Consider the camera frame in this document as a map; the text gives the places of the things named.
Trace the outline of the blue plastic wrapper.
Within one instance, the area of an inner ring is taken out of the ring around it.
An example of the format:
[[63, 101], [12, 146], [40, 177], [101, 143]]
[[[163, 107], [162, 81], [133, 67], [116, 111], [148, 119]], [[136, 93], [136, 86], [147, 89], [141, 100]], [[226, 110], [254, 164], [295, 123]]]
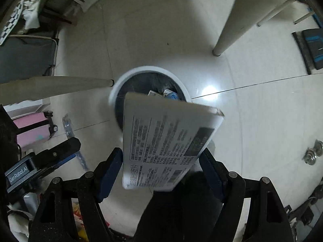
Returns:
[[180, 101], [179, 95], [176, 92], [171, 91], [169, 89], [165, 89], [162, 94], [150, 90], [148, 93], [148, 96], [163, 97], [163, 98], [167, 98], [167, 99], [174, 99], [174, 100]]

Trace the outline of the white table leg right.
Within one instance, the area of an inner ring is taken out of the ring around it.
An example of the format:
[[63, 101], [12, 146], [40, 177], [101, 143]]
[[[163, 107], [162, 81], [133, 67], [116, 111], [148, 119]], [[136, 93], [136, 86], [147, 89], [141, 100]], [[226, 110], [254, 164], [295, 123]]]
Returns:
[[235, 0], [219, 39], [212, 50], [220, 56], [252, 26], [275, 8], [278, 0]]

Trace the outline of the white table leg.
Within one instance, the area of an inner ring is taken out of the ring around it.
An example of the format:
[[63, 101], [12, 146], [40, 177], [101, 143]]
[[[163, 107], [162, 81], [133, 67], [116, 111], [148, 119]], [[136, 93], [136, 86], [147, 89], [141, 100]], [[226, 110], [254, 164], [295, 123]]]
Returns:
[[78, 91], [107, 88], [112, 79], [82, 78], [74, 76], [36, 76], [1, 84], [1, 104], [11, 105], [23, 101], [37, 101]]
[[220, 56], [252, 26], [275, 8], [278, 0], [235, 0], [219, 39], [212, 50]]

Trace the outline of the pink suitcase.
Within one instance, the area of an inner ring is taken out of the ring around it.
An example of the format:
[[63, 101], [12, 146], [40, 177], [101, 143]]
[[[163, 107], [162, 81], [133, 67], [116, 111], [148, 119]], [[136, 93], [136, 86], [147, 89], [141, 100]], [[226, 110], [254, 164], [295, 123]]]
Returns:
[[37, 142], [49, 140], [57, 131], [58, 126], [52, 121], [53, 112], [33, 113], [14, 119], [18, 127], [17, 142], [24, 149]]

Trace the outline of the metal dumbbell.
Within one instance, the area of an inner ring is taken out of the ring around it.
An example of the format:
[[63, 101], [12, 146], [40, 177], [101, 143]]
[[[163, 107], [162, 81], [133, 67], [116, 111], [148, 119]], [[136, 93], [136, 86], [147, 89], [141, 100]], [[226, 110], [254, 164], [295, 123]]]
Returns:
[[308, 148], [305, 152], [303, 160], [306, 164], [313, 166], [316, 163], [318, 157], [321, 157], [323, 153], [323, 142], [316, 140], [313, 148]]

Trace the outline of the white table leg left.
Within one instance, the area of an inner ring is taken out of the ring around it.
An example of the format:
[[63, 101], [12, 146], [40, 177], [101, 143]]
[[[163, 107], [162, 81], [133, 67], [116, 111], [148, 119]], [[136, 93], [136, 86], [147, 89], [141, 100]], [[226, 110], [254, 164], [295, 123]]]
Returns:
[[1, 104], [11, 105], [23, 101], [37, 101], [78, 91], [107, 88], [112, 79], [82, 78], [74, 76], [36, 76], [1, 84]]

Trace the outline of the white round trash bin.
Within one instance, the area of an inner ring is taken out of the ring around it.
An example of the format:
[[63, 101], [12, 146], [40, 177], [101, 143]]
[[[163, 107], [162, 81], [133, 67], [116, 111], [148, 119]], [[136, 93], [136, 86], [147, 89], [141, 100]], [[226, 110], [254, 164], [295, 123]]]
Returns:
[[192, 101], [180, 79], [164, 68], [142, 66], [124, 73], [113, 85], [108, 100], [119, 130], [123, 130], [124, 99], [128, 92], [147, 95], [149, 91], [154, 91], [161, 95], [166, 89], [177, 93], [180, 101]]

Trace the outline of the white printed medicine box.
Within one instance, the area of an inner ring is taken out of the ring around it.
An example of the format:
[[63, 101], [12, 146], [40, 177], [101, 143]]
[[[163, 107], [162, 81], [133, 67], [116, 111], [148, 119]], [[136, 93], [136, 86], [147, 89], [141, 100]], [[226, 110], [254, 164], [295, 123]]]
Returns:
[[212, 106], [129, 92], [123, 111], [123, 187], [173, 190], [224, 119]]

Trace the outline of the person's black trouser legs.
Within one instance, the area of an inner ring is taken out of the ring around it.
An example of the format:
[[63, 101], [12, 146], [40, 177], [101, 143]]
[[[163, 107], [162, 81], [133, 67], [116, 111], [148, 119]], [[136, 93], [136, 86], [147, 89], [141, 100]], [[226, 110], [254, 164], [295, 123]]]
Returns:
[[172, 191], [153, 192], [134, 241], [215, 241], [221, 209], [204, 173], [190, 172]]

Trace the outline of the black white checkered cloth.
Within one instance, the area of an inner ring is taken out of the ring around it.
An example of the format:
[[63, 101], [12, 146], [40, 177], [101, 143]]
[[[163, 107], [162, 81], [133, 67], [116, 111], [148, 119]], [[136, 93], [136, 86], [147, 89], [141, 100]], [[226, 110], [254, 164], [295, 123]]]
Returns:
[[1, 32], [0, 45], [4, 43], [4, 41], [10, 35], [13, 28], [18, 23], [18, 20], [20, 19], [20, 16], [22, 15], [22, 12], [24, 10], [24, 2], [25, 0], [20, 0], [20, 2], [14, 8], [14, 11], [11, 13], [9, 20], [3, 27]]

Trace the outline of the orange plastic snack bag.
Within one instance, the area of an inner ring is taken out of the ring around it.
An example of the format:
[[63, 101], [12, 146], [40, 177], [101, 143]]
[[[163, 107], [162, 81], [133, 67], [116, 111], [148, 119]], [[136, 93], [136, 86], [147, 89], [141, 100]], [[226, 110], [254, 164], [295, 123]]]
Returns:
[[85, 231], [82, 215], [81, 215], [79, 201], [77, 198], [72, 198], [72, 209], [73, 209], [74, 220], [76, 222], [79, 241], [89, 242], [88, 236]]

